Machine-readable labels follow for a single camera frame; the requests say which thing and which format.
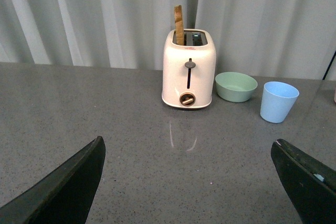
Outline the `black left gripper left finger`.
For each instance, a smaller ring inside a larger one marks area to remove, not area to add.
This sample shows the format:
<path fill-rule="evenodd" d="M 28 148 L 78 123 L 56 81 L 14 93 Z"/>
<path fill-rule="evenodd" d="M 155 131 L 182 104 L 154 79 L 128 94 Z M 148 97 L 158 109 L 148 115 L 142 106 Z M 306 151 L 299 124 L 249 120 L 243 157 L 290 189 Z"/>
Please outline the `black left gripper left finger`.
<path fill-rule="evenodd" d="M 45 178 L 1 207 L 1 223 L 85 223 L 106 155 L 98 136 Z"/>

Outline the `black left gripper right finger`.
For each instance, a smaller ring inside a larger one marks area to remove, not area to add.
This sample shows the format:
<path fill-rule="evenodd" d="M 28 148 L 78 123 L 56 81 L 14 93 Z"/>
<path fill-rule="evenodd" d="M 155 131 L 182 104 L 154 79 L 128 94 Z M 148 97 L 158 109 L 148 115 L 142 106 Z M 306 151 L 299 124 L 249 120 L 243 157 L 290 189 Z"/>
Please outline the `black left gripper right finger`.
<path fill-rule="evenodd" d="M 271 158 L 302 223 L 335 223 L 335 171 L 283 139 Z"/>

